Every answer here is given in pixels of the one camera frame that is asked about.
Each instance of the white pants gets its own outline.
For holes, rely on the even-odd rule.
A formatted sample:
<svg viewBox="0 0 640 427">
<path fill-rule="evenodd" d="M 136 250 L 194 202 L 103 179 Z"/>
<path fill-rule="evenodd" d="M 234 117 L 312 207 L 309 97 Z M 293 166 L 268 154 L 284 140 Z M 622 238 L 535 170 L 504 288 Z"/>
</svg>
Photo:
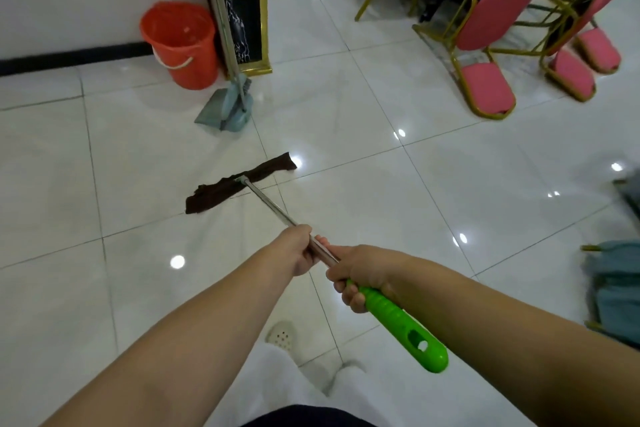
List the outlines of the white pants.
<svg viewBox="0 0 640 427">
<path fill-rule="evenodd" d="M 338 408 L 376 427 L 403 425 L 385 395 L 360 368 L 342 368 L 325 395 L 306 379 L 285 351 L 264 342 L 254 346 L 205 425 L 240 427 L 289 405 Z"/>
</svg>

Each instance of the red bucket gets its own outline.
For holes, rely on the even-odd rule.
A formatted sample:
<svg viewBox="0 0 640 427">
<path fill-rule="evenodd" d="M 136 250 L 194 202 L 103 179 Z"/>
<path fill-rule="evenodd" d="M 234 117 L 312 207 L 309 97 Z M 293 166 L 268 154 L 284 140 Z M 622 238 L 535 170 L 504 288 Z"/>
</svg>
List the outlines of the red bucket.
<svg viewBox="0 0 640 427">
<path fill-rule="evenodd" d="M 204 7 L 188 2 L 158 2 L 140 19 L 140 32 L 153 46 L 158 63 L 181 87 L 201 90 L 216 81 L 216 27 Z"/>
</svg>

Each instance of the forearm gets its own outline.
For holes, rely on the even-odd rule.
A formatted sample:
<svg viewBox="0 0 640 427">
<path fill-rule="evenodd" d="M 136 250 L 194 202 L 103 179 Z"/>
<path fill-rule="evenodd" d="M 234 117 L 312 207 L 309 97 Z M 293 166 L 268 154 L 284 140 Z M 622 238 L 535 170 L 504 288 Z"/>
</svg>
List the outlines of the forearm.
<svg viewBox="0 0 640 427">
<path fill-rule="evenodd" d="M 201 426 L 244 364 L 292 277 L 261 249 L 166 316 L 45 425 Z"/>
<path fill-rule="evenodd" d="M 433 262 L 392 284 L 401 305 L 539 425 L 638 425 L 640 355 Z"/>
</svg>

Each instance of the mop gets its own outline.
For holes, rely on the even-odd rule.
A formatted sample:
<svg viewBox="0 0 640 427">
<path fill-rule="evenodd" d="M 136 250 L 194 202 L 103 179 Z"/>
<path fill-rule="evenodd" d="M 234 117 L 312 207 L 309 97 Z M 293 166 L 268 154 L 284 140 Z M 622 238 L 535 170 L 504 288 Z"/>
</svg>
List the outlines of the mop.
<svg viewBox="0 0 640 427">
<path fill-rule="evenodd" d="M 248 93 L 251 80 L 240 72 L 236 58 L 229 16 L 225 0 L 215 0 L 216 21 L 220 29 L 220 40 L 230 84 L 228 88 L 217 89 L 196 117 L 195 123 L 201 123 L 220 130 L 240 131 L 251 116 L 253 99 Z"/>
<path fill-rule="evenodd" d="M 296 227 L 298 223 L 271 201 L 260 189 L 252 184 L 266 178 L 272 172 L 281 169 L 293 170 L 296 165 L 291 161 L 289 153 L 268 160 L 251 171 L 235 174 L 221 179 L 213 185 L 201 185 L 193 196 L 187 198 L 186 212 L 199 213 L 220 204 L 245 186 L 248 187 L 273 213 L 288 227 Z M 318 240 L 310 237 L 311 252 L 328 267 L 338 263 Z M 415 358 L 425 370 L 440 373 L 449 364 L 447 349 L 431 333 L 404 310 L 387 299 L 379 290 L 370 287 L 358 287 L 365 296 L 367 309 L 398 340 L 398 342 Z"/>
</svg>

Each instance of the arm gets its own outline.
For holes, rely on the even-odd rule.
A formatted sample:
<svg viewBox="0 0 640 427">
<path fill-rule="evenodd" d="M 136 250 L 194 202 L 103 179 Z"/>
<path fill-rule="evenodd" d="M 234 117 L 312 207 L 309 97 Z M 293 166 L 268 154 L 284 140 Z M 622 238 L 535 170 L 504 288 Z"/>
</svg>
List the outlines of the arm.
<svg viewBox="0 0 640 427">
<path fill-rule="evenodd" d="M 352 309 L 365 300 L 346 278 L 380 289 L 538 425 L 640 425 L 637 351 L 435 262 L 329 249 L 342 261 L 327 277 Z"/>
<path fill-rule="evenodd" d="M 203 425 L 291 278 L 312 265 L 310 230 L 286 229 L 159 321 L 42 427 Z"/>
</svg>

